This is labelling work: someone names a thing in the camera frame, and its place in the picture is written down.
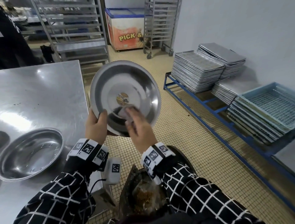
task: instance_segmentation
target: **blue metal stand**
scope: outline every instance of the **blue metal stand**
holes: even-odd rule
[[[164,90],[168,90],[183,106],[185,106],[209,131],[212,132],[238,159],[240,159],[273,193],[275,193],[293,212],[295,212],[295,206],[286,199],[278,190],[276,190],[268,180],[263,177],[254,167],[252,167],[247,160],[245,160],[235,149],[233,149],[227,141],[225,141],[222,137],[220,137],[213,128],[211,128],[200,116],[198,116],[189,106],[187,106],[173,91],[171,91],[169,86],[178,85],[182,88],[185,92],[187,92],[192,98],[197,100],[200,104],[202,104],[210,113],[212,113],[217,119],[219,119],[226,127],[228,127],[231,131],[233,131],[238,137],[240,137],[243,141],[245,141],[249,146],[251,146],[255,151],[257,151],[262,157],[264,157],[271,165],[275,166],[279,172],[285,175],[290,181],[295,183],[295,177],[289,173],[284,167],[278,164],[276,161],[273,160],[272,155],[282,149],[288,142],[277,142],[274,143],[271,147],[266,147],[266,151],[264,152],[258,145],[256,145],[254,139],[251,136],[244,136],[240,133],[235,127],[233,122],[227,122],[224,120],[218,113],[221,111],[225,111],[226,107],[220,108],[218,110],[211,109],[206,103],[215,101],[218,98],[212,98],[209,100],[202,101],[197,98],[192,92],[187,90],[185,86],[180,84],[176,79],[171,77],[171,73],[168,72],[165,75],[165,82],[164,82]],[[166,83],[167,78],[169,78],[172,82]]]

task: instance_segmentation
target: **cable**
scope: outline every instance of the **cable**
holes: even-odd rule
[[[92,186],[92,188],[91,188],[91,190],[90,190],[90,192],[89,192],[89,195],[88,195],[88,197],[87,197],[87,200],[86,200],[86,201],[88,201],[88,200],[89,200],[89,198],[90,198],[90,195],[91,195],[91,192],[92,192],[92,190],[93,190],[94,186],[96,185],[96,183],[97,183],[98,181],[106,181],[106,179],[99,179],[99,180],[95,181],[95,183],[93,184],[93,186]],[[84,224],[85,212],[86,212],[86,208],[85,208],[85,210],[84,210],[84,212],[83,212],[83,220],[82,220],[82,224]]]

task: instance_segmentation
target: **black and white checkered sleeve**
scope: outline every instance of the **black and white checkered sleeve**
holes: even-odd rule
[[[61,173],[27,203],[14,224],[80,224],[84,211],[86,223],[95,210],[94,198],[87,199],[88,185],[87,175],[78,171]]]
[[[203,214],[222,223],[264,223],[215,184],[198,177],[189,167],[177,163],[162,178],[171,206],[189,215]]]

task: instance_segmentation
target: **light blue plastic crate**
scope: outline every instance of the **light blue plastic crate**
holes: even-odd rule
[[[283,133],[295,128],[295,91],[273,82],[247,91],[236,98]]]

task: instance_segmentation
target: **stainless steel bowl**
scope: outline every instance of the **stainless steel bowl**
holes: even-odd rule
[[[0,155],[0,179],[20,181],[49,167],[63,149],[63,137],[57,129],[41,128],[13,141]]]
[[[90,103],[96,117],[106,109],[108,130],[129,137],[125,119],[118,116],[122,106],[135,105],[154,126],[161,110],[161,95],[151,74],[131,61],[113,61],[101,67],[90,87]]]

